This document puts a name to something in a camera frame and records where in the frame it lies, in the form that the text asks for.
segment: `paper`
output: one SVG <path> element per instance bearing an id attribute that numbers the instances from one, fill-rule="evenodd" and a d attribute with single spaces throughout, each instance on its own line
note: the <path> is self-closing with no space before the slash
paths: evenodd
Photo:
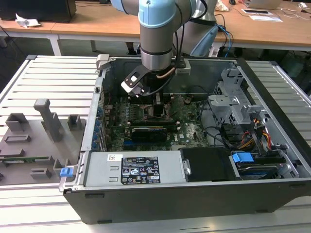
<path id="1" fill-rule="evenodd" d="M 228 7 L 224 5 L 221 0 L 217 0 L 215 10 L 216 11 L 229 11 Z"/>
<path id="2" fill-rule="evenodd" d="M 15 15 L 16 15 L 15 22 L 17 22 L 19 26 L 22 26 L 24 28 L 36 27 L 36 26 L 41 25 L 36 19 L 26 19 L 26 18 L 18 16 L 18 14 L 15 14 Z"/>
<path id="3" fill-rule="evenodd" d="M 252 20 L 258 21 L 269 21 L 269 22 L 283 22 L 281 19 L 277 17 L 269 17 L 269 16 L 250 16 Z"/>

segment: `motherboard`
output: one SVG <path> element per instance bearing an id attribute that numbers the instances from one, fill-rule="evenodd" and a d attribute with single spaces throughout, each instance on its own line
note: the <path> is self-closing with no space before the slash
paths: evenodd
<path id="1" fill-rule="evenodd" d="M 191 95 L 168 97 L 160 116 L 153 105 L 119 98 L 106 105 L 104 121 L 109 151 L 179 150 L 206 147 L 208 141 L 200 123 L 201 101 Z"/>

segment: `blue clip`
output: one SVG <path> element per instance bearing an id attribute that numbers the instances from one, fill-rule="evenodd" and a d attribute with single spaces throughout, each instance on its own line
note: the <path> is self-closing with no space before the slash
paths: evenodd
<path id="1" fill-rule="evenodd" d="M 64 167 L 60 171 L 61 177 L 73 177 L 73 168 L 71 167 Z"/>
<path id="2" fill-rule="evenodd" d="M 235 163 L 241 162 L 241 163 L 253 163 L 254 159 L 251 155 L 251 153 L 248 152 L 237 152 L 232 155 L 232 158 Z"/>

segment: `laptop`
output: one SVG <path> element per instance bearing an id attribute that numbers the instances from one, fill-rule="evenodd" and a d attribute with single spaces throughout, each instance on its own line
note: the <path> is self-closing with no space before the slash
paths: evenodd
<path id="1" fill-rule="evenodd" d="M 283 0 L 245 0 L 244 4 L 249 8 L 276 9 Z"/>

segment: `blue cable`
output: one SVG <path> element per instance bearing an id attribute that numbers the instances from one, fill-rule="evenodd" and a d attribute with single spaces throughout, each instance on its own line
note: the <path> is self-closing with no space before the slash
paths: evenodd
<path id="1" fill-rule="evenodd" d="M 218 26 L 221 30 L 223 30 L 223 32 L 226 33 L 226 35 L 227 35 L 228 38 L 229 38 L 229 47 L 228 47 L 228 51 L 227 51 L 227 53 L 226 53 L 226 55 L 225 55 L 225 57 L 227 57 L 228 54 L 229 54 L 229 51 L 230 51 L 230 49 L 231 49 L 231 46 L 232 46 L 231 39 L 230 39 L 230 34 L 229 34 L 222 26 L 220 26 L 220 25 L 217 25 L 217 26 Z"/>

